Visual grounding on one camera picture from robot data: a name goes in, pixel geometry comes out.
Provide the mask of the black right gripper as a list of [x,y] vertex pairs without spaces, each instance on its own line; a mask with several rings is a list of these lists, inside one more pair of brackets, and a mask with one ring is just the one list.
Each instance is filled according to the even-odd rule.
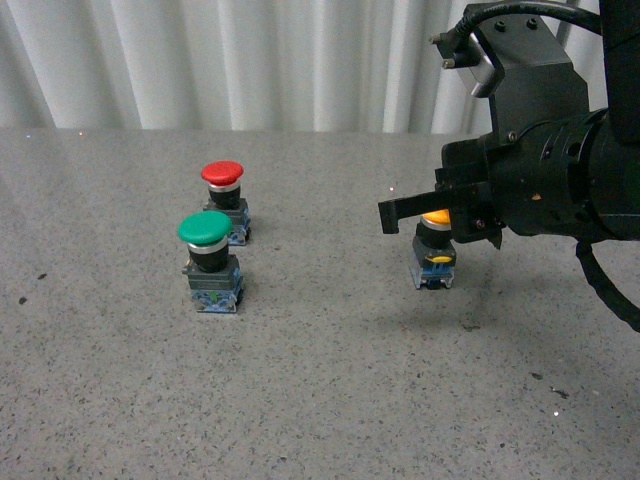
[[[447,208],[458,243],[490,240],[503,228],[521,236],[560,235],[597,242],[608,237],[591,199],[590,154],[604,112],[547,121],[500,146],[493,135],[445,145],[436,189],[378,203],[382,232],[399,221]],[[456,193],[456,200],[445,191]]]

